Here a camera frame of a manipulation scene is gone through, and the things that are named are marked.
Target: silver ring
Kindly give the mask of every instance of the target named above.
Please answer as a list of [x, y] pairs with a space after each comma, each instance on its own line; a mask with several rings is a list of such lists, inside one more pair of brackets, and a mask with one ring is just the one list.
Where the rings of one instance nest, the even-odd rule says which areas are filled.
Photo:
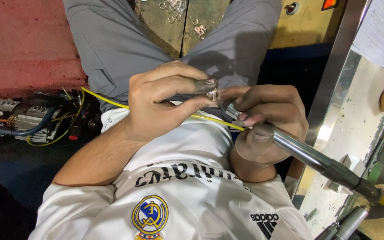
[[211, 92], [208, 92], [207, 93], [207, 97], [208, 99], [210, 99], [211, 101], [216, 101], [217, 98], [218, 98], [218, 91], [217, 91], [217, 88], [212, 90]]
[[193, 29], [193, 33], [194, 34], [199, 34], [201, 31], [201, 29], [199, 28], [199, 26], [196, 26], [194, 29]]

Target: hand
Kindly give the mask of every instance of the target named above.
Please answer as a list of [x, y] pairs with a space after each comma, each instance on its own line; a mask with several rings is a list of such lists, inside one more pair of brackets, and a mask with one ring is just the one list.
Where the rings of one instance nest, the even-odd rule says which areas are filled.
[[130, 140], [149, 142], [180, 126], [196, 111], [214, 104], [197, 95], [175, 106], [166, 99], [176, 94], [205, 94], [217, 88], [217, 80], [180, 61], [169, 62], [130, 78], [130, 114], [123, 119]]
[[265, 124], [278, 128], [304, 141], [309, 124], [305, 107], [293, 86], [259, 85], [234, 86], [219, 91], [222, 101], [235, 100], [236, 110], [245, 112], [238, 121], [246, 128], [238, 135], [235, 150], [243, 159], [265, 167], [285, 160], [290, 155], [273, 144], [273, 137]]

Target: red wall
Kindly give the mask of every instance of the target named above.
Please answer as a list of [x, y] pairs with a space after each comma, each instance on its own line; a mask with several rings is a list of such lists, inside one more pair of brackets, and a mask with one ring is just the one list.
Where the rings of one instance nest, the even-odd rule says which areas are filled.
[[0, 97], [85, 79], [62, 0], [0, 0]]

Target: white jersey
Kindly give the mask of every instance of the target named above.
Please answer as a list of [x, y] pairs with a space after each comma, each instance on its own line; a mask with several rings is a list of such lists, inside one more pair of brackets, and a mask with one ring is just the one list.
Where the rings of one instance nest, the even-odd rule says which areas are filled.
[[[127, 114], [105, 112], [102, 131]], [[229, 171], [231, 147], [227, 127], [189, 118], [137, 151], [113, 185], [51, 184], [29, 239], [313, 239], [279, 176], [247, 183]]]

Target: adidas logo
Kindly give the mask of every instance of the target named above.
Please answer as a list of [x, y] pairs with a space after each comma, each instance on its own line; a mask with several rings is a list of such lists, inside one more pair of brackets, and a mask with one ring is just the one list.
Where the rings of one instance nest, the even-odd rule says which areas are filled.
[[280, 219], [278, 214], [252, 214], [250, 216], [253, 222], [257, 222], [265, 237], [270, 240], [276, 226], [276, 221]]

